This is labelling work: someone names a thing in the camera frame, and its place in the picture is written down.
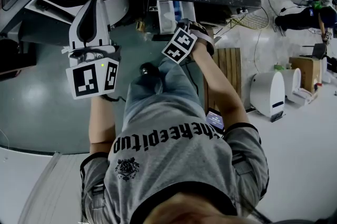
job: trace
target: gray floor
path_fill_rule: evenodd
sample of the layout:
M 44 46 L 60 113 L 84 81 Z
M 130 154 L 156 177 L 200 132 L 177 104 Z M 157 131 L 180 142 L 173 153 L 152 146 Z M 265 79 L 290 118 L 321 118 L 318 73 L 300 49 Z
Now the gray floor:
M 282 7 L 293 6 L 289 0 L 271 0 L 271 4 L 276 12 Z M 222 35 L 217 43 L 218 48 L 241 48 L 242 99 L 246 108 L 249 108 L 253 75 L 271 71 L 274 64 L 286 64 L 289 56 L 310 54 L 312 49 L 303 49 L 302 46 L 321 41 L 320 35 L 309 30 L 289 30 L 287 37 L 275 33 L 272 29 L 274 12 L 267 0 L 262 0 L 262 6 L 271 23 L 262 30 L 260 38 L 259 30 L 236 26 Z M 285 14 L 299 11 L 292 8 Z M 138 76 L 139 66 L 149 61 L 159 63 L 165 43 L 150 41 L 150 35 L 136 32 L 135 25 L 114 29 L 112 39 L 122 46 L 122 62 L 114 96 L 125 98 L 128 84 Z M 67 55 L 61 54 L 60 47 L 39 45 L 37 57 L 37 66 L 0 83 L 0 129 L 9 138 L 12 147 L 65 154 L 88 152 L 90 101 L 72 99 L 65 74 Z M 189 66 L 199 85 L 203 103 L 202 75 L 194 63 Z M 121 129 L 123 110 L 122 101 L 114 104 L 117 132 Z M 7 140 L 2 135 L 0 144 L 7 146 Z

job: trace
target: cardboard box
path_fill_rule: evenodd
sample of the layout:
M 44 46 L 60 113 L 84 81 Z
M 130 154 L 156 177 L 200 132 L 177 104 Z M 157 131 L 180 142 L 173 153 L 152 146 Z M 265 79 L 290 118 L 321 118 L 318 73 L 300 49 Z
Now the cardboard box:
M 292 69 L 301 70 L 301 88 L 315 93 L 315 84 L 321 82 L 321 61 L 315 58 L 291 57 L 289 63 Z

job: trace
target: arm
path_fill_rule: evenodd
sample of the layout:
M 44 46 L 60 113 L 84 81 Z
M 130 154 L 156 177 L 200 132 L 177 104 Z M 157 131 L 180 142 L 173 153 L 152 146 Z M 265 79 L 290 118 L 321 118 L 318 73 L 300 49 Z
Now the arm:
M 320 24 L 320 29 L 321 29 L 321 32 L 322 32 L 322 40 L 326 41 L 325 27 L 324 27 L 324 23 L 323 23 L 322 18 L 321 18 L 321 14 L 318 14 L 318 23 Z
M 202 43 L 196 43 L 193 58 L 205 76 L 216 105 L 224 118 L 225 128 L 235 123 L 249 123 L 243 104 L 231 83 L 216 65 Z
M 109 153 L 115 138 L 112 104 L 101 97 L 93 97 L 89 124 L 90 155 L 97 152 Z

